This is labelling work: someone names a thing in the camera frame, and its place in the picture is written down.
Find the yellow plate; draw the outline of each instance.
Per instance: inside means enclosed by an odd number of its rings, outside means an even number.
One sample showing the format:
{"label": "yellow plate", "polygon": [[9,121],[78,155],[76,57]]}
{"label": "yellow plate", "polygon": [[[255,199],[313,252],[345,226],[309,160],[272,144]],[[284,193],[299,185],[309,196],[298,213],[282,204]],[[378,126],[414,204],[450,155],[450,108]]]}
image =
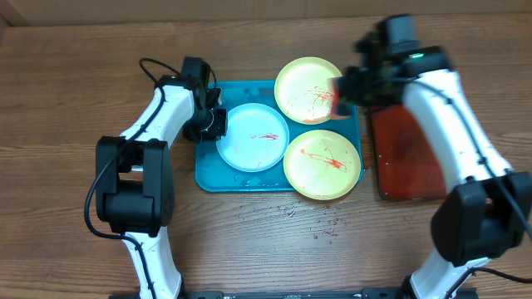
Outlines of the yellow plate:
{"label": "yellow plate", "polygon": [[329,61],[303,57],[288,63],[275,79],[275,100],[281,111],[301,124],[329,120],[333,87],[329,79],[342,73]]}
{"label": "yellow plate", "polygon": [[360,176],[360,156],[345,137],[328,130],[311,130],[288,146],[283,167],[299,193],[329,200],[355,186]]}

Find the blue tray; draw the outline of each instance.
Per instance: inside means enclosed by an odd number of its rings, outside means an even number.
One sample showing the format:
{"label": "blue tray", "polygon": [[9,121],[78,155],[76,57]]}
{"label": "blue tray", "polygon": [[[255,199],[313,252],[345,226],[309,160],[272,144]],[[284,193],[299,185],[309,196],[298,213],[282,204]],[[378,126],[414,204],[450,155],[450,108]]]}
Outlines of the blue tray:
{"label": "blue tray", "polygon": [[[362,148],[358,118],[347,120],[329,120],[319,125],[303,125],[286,117],[277,107],[273,95],[274,80],[268,81],[225,81],[218,82],[222,88],[222,107],[227,111],[246,103],[260,103],[273,107],[286,120],[290,129],[290,142],[296,137],[310,130],[331,130],[347,138],[355,146],[361,157],[361,172],[358,182],[363,175]],[[353,114],[357,115],[357,108],[353,107]],[[274,167],[256,173],[247,173],[232,168],[226,164],[218,154],[215,142],[202,142],[196,145],[195,177],[198,185],[210,192],[248,192],[248,191],[290,191],[292,186],[286,179],[281,160]]]}

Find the stained plate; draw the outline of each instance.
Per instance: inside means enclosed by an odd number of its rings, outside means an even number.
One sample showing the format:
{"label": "stained plate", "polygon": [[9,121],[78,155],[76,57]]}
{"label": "stained plate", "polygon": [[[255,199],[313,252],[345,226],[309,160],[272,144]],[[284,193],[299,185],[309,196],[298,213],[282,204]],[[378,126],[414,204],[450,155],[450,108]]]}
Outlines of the stained plate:
{"label": "stained plate", "polygon": [[257,172],[276,165],[288,147],[288,125],[272,107],[250,103],[229,111],[227,135],[216,142],[232,167]]}
{"label": "stained plate", "polygon": [[342,73],[329,61],[303,57],[288,63],[275,80],[275,100],[281,111],[301,124],[329,120],[333,102],[331,78]]}
{"label": "stained plate", "polygon": [[349,140],[328,130],[312,130],[290,143],[284,173],[301,194],[336,199],[351,190],[361,171],[360,156]]}

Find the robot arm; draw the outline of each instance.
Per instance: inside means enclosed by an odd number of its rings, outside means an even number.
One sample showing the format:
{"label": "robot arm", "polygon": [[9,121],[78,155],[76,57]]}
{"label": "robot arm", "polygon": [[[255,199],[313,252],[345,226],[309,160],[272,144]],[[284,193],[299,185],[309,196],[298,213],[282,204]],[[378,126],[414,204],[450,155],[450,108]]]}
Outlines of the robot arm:
{"label": "robot arm", "polygon": [[362,66],[348,67],[334,81],[333,109],[341,115],[348,111],[345,105],[404,105],[427,138],[448,193],[431,222],[435,249],[403,282],[404,297],[454,297],[455,290],[448,291],[469,268],[519,246],[523,224],[501,189],[508,189],[528,216],[532,179],[514,174],[489,142],[457,71],[439,47],[420,48],[411,17],[386,19],[356,48]]}
{"label": "robot arm", "polygon": [[[181,129],[185,138],[196,142],[225,135],[227,114],[218,108],[221,90],[207,88],[209,72],[209,65],[200,58],[186,57],[179,76],[163,76],[157,82],[165,92],[165,102],[144,132],[121,151],[125,141],[154,115],[161,101],[159,88],[133,126],[121,137],[102,137],[96,147],[97,174],[118,154],[97,188],[96,211],[113,233],[141,244],[151,284],[146,281],[135,244],[123,240],[135,265],[142,299],[153,297],[150,285],[157,298],[177,298],[181,292],[182,279],[174,265],[166,227],[175,200],[169,150]],[[143,181],[120,179],[119,173],[130,171],[143,172]]]}

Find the wooden table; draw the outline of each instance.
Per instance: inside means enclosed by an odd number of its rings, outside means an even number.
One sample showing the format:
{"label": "wooden table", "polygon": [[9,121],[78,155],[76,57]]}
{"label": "wooden table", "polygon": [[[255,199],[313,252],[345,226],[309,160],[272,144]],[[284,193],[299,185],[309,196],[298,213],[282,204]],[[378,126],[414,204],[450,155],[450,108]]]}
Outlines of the wooden table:
{"label": "wooden table", "polygon": [[[183,56],[201,56],[221,81],[273,79],[301,56],[357,64],[352,42],[380,19],[8,28],[0,47],[0,297],[104,298],[137,290],[124,244],[91,235],[82,210],[96,142],[128,128],[153,95],[139,58],[180,67]],[[532,15],[416,22],[424,45],[442,45],[452,55],[494,145],[516,170],[532,170]],[[169,231],[187,289],[399,286],[432,249],[429,222],[441,201],[379,199],[364,126],[362,143],[362,182],[326,210],[294,192],[206,193],[195,183],[194,145],[178,141],[171,151],[176,210]],[[284,209],[296,213],[285,219]],[[335,227],[337,237],[324,236],[334,218],[346,225]],[[491,266],[530,277],[531,255],[526,239]],[[470,281],[483,298],[532,292],[485,274]]]}

